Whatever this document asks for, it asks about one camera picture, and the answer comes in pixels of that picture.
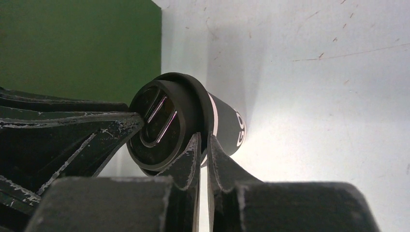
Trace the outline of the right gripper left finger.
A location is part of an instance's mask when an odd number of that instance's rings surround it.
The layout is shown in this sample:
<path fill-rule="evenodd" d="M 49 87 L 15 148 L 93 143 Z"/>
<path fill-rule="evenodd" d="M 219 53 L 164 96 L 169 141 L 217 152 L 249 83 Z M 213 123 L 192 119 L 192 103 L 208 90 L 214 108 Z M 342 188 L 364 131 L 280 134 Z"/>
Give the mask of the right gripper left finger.
<path fill-rule="evenodd" d="M 56 180 L 28 232 L 196 232 L 201 136 L 151 177 Z"/>

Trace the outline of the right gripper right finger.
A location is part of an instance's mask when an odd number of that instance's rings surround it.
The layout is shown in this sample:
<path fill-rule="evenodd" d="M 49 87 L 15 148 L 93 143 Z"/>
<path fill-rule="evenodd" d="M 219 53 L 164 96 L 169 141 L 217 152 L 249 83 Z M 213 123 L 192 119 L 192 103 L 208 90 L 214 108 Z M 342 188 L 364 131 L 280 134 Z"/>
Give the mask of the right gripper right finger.
<path fill-rule="evenodd" d="M 377 232 L 356 186 L 347 182 L 264 182 L 208 137 L 212 232 Z"/>

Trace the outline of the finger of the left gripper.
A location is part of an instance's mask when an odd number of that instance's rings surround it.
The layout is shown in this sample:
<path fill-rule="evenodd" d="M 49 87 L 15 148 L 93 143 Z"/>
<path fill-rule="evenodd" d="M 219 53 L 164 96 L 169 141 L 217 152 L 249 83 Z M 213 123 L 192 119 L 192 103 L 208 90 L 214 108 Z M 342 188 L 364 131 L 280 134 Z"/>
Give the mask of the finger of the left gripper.
<path fill-rule="evenodd" d="M 58 178 L 95 177 L 143 126 L 121 102 L 0 90 L 0 229 L 22 232 Z"/>

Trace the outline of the black paper coffee cup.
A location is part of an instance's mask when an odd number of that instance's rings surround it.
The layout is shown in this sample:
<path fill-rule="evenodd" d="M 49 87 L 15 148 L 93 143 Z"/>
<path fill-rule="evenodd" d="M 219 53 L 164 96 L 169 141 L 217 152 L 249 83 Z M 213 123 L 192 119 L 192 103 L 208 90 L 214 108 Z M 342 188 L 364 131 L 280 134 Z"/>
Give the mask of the black paper coffee cup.
<path fill-rule="evenodd" d="M 240 113 L 230 105 L 209 92 L 198 95 L 201 112 L 198 130 L 204 138 L 201 148 L 201 166 L 207 165 L 207 138 L 216 136 L 224 152 L 231 156 L 243 144 L 246 137 L 246 124 Z"/>

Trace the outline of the black cup lid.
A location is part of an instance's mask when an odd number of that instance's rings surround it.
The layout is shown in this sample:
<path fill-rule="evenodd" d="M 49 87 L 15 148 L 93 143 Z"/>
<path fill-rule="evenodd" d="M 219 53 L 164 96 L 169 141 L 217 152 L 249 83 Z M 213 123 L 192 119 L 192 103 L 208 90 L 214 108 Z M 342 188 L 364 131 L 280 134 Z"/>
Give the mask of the black cup lid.
<path fill-rule="evenodd" d="M 210 132 L 210 100 L 201 82 L 188 74 L 168 72 L 154 78 L 136 93 L 129 110 L 144 125 L 127 149 L 148 176 L 171 164 L 193 134 L 206 137 Z"/>

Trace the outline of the green paper bag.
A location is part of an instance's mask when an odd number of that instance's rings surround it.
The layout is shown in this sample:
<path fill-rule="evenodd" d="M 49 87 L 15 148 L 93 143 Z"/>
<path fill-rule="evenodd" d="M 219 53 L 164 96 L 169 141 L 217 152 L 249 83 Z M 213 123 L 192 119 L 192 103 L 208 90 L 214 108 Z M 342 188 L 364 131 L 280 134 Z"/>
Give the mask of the green paper bag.
<path fill-rule="evenodd" d="M 130 103 L 161 72 L 161 16 L 150 0 L 3 0 L 0 85 Z"/>

